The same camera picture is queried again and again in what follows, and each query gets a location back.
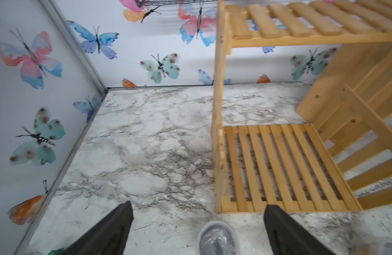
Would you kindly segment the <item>wooden corner shelf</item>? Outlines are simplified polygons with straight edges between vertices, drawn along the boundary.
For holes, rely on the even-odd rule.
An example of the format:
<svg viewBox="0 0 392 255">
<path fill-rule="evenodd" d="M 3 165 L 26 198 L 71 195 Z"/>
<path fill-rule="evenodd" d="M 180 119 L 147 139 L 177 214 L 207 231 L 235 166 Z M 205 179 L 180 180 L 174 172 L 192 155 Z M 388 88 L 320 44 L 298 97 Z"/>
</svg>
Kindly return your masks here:
<svg viewBox="0 0 392 255">
<path fill-rule="evenodd" d="M 344 44 L 313 85 L 297 113 L 320 131 L 323 141 L 354 116 L 341 93 L 349 87 L 365 102 L 374 99 L 392 78 L 392 42 Z"/>
</svg>

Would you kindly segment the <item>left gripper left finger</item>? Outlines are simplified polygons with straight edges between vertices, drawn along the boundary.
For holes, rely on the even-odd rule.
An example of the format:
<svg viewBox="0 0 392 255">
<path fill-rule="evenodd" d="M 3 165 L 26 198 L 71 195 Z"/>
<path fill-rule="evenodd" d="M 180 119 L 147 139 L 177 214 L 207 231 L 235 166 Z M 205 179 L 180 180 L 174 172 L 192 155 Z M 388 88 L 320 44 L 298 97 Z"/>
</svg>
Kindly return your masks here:
<svg viewBox="0 0 392 255">
<path fill-rule="evenodd" d="M 80 239 L 63 251 L 64 255 L 122 255 L 134 220 L 130 201 L 118 205 Z"/>
</svg>

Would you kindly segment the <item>purple seed jar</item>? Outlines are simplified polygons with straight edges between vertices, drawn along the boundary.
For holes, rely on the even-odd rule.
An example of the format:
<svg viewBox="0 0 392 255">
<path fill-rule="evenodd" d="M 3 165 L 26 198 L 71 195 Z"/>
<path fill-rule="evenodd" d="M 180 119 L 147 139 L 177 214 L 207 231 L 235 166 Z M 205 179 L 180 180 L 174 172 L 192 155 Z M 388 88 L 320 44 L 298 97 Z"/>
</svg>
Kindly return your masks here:
<svg viewBox="0 0 392 255">
<path fill-rule="evenodd" d="M 240 255 L 236 232 L 225 222 L 208 222 L 200 231 L 195 246 L 197 255 Z"/>
</svg>

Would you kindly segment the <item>red seed jar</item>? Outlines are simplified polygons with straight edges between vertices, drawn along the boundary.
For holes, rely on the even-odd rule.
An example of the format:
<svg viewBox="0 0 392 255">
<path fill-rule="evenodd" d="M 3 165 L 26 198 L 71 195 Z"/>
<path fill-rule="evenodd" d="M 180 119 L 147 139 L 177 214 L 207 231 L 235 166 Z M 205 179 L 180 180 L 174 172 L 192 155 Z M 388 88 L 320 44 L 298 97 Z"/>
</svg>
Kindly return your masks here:
<svg viewBox="0 0 392 255">
<path fill-rule="evenodd" d="M 392 238 L 379 237 L 356 244 L 350 255 L 392 255 Z"/>
</svg>

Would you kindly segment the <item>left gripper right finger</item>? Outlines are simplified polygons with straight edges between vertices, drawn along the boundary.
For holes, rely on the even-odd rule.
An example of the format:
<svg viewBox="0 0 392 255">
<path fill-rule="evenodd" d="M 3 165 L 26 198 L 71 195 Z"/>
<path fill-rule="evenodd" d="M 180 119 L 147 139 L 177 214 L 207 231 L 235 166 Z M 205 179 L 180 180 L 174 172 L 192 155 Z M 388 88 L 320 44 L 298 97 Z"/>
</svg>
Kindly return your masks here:
<svg viewBox="0 0 392 255">
<path fill-rule="evenodd" d="M 278 205 L 267 205 L 264 224 L 275 255 L 333 255 Z"/>
</svg>

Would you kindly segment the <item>two-tier bamboo shelf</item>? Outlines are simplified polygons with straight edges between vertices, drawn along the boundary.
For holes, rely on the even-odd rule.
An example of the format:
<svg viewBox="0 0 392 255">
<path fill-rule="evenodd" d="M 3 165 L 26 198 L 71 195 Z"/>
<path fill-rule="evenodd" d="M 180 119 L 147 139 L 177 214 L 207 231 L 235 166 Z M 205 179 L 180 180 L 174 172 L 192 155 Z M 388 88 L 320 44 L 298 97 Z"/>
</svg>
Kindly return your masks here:
<svg viewBox="0 0 392 255">
<path fill-rule="evenodd" d="M 250 4 L 218 2 L 212 149 L 218 213 L 362 211 L 392 204 L 392 187 L 355 191 L 392 176 L 392 78 L 365 102 L 349 87 L 341 97 L 350 121 L 323 141 L 313 124 L 224 126 L 226 57 L 234 48 L 329 45 L 291 58 L 291 76 L 318 78 L 344 44 L 392 43 L 392 1 Z"/>
</svg>

